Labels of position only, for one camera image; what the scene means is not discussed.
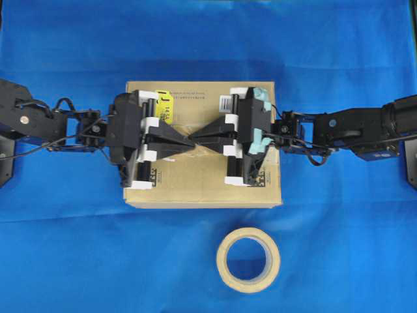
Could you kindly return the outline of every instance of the white sticker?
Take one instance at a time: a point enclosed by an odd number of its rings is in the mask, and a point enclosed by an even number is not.
[[[220,113],[231,113],[232,112],[232,96],[220,96],[219,101],[219,112]]]

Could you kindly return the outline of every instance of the black cable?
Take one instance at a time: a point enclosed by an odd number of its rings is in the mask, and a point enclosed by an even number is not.
[[[104,118],[107,118],[107,117],[112,117],[112,116],[114,116],[114,115],[110,115],[110,114],[109,114],[109,115],[105,115],[105,116],[102,116],[102,117],[98,118],[98,119],[97,119],[95,122],[93,122],[91,125],[89,125],[88,127],[84,128],[84,129],[83,129],[83,131],[82,131],[82,132],[80,132],[79,134],[75,134],[75,135],[71,135],[71,136],[62,137],[62,138],[60,138],[60,139],[58,139],[58,140],[55,140],[54,142],[49,142],[49,143],[47,143],[46,145],[41,145],[40,147],[34,148],[34,149],[29,150],[29,151],[24,152],[24,153],[20,153],[20,154],[18,154],[18,155],[14,155],[14,156],[7,156],[7,157],[5,157],[5,158],[0,158],[0,161],[5,161],[5,160],[13,160],[13,159],[15,159],[15,158],[25,157],[25,156],[27,156],[27,155],[31,155],[32,153],[35,153],[35,152],[37,152],[37,151],[39,151],[39,150],[42,150],[42,149],[45,149],[45,148],[51,147],[52,145],[56,145],[57,143],[60,143],[60,142],[62,142],[62,141],[64,141],[64,140],[67,140],[67,139],[71,139],[71,138],[78,137],[78,136],[80,136],[80,135],[84,134],[85,132],[88,132],[90,129],[92,129],[92,127],[93,127],[93,126],[95,126],[96,124],[98,124],[99,122],[101,122]]]
[[[306,152],[306,155],[307,155],[307,158],[308,158],[308,160],[310,161],[310,163],[312,163],[314,166],[322,166],[323,164],[325,164],[326,162],[327,162],[327,159],[328,159],[328,157],[330,156],[330,155],[322,155],[321,156],[321,161],[320,162],[317,162],[313,157],[312,157],[312,155],[311,155],[311,153],[308,151],[308,150],[306,150],[305,151]]]
[[[21,106],[21,107],[25,107],[25,106],[30,106],[32,104],[35,104],[37,106],[42,106],[46,110],[46,116],[49,117],[49,118],[53,117],[50,107],[45,102],[43,102],[41,100],[32,99],[32,100],[28,100],[28,101],[18,102],[16,105]]]
[[[118,166],[119,168],[119,175],[123,176],[124,178],[128,178],[128,176],[123,172],[124,166]]]
[[[102,139],[102,136],[94,136],[94,135],[85,135],[85,134],[80,134],[81,137],[86,137],[86,138],[96,138],[96,139]]]
[[[100,150],[100,152],[104,155],[106,160],[109,161],[109,163],[111,164],[111,160],[110,160],[109,156],[103,151],[103,148],[98,148],[98,150]]]
[[[53,110],[54,110],[54,111],[58,110],[58,109],[59,109],[59,107],[61,106],[61,104],[62,104],[64,101],[68,104],[68,107],[70,108],[70,111],[73,111],[73,112],[75,112],[75,111],[76,111],[76,108],[75,108],[74,104],[72,103],[71,99],[69,99],[69,98],[61,98],[61,99],[59,99],[59,100],[57,101],[57,104],[56,104],[56,105],[55,105],[55,107],[53,108]]]
[[[73,113],[74,113],[74,116],[76,117],[76,119],[77,119],[78,121],[80,121],[81,119],[80,119],[80,117],[79,117],[79,114],[78,114],[78,113],[77,113],[77,111],[76,111],[76,107],[74,106],[74,104],[72,103],[71,99],[69,99],[69,98],[64,97],[64,98],[59,99],[59,100],[57,101],[57,103],[56,103],[55,107],[53,108],[53,110],[54,110],[54,111],[58,111],[58,110],[59,110],[59,108],[61,107],[61,104],[62,104],[63,102],[66,102],[66,104],[67,104],[67,105],[68,105],[68,107],[70,108],[70,111],[71,111],[71,112],[73,112]]]
[[[292,137],[292,136],[284,136],[284,135],[277,135],[277,134],[271,134],[271,133],[265,133],[265,135],[272,136],[272,137],[275,137],[275,138],[279,137],[279,138],[283,138],[283,139],[294,140],[296,142],[300,142],[300,143],[303,143],[305,145],[311,145],[313,147],[317,147],[317,148],[321,148],[321,149],[348,149],[348,148],[351,148],[351,147],[356,147],[358,145],[378,145],[378,144],[381,144],[381,143],[400,142],[400,141],[403,141],[403,140],[417,139],[417,134],[414,134],[414,135],[408,135],[408,136],[402,136],[402,137],[396,137],[396,138],[390,138],[390,139],[384,139],[384,140],[375,140],[373,142],[352,143],[350,145],[318,145],[316,143],[307,142],[306,140],[296,138],[296,137]]]
[[[278,116],[279,117],[281,117],[281,119],[282,119],[282,115],[281,115],[281,113],[280,113],[280,111],[278,111],[278,109],[276,108],[276,106],[275,105],[273,105],[273,104],[271,104],[271,106],[275,109],[275,112],[278,114]]]

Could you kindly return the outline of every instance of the masking tape roll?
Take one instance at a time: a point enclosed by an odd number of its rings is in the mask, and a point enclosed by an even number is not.
[[[233,276],[227,266],[227,254],[230,247],[239,239],[249,238],[257,241],[265,251],[265,267],[261,274],[249,280]],[[217,250],[217,268],[224,283],[234,290],[243,293],[255,293],[271,285],[280,270],[280,252],[274,240],[262,230],[253,227],[239,228],[223,239]]]

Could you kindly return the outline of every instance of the yellow tag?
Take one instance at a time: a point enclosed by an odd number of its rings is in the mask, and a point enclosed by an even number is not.
[[[159,117],[167,124],[172,124],[174,113],[174,98],[171,96],[169,91],[156,90],[156,92],[159,94],[159,99],[155,108],[155,117]]]

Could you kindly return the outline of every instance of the cardboard box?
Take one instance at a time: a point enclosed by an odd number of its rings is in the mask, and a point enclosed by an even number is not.
[[[173,97],[172,126],[189,135],[217,119],[220,95],[231,87],[263,87],[275,104],[274,82],[128,82],[134,90],[169,91]],[[224,183],[227,157],[206,147],[152,163],[151,190],[124,190],[126,203],[152,209],[268,208],[282,204],[279,153],[269,149],[257,186]]]

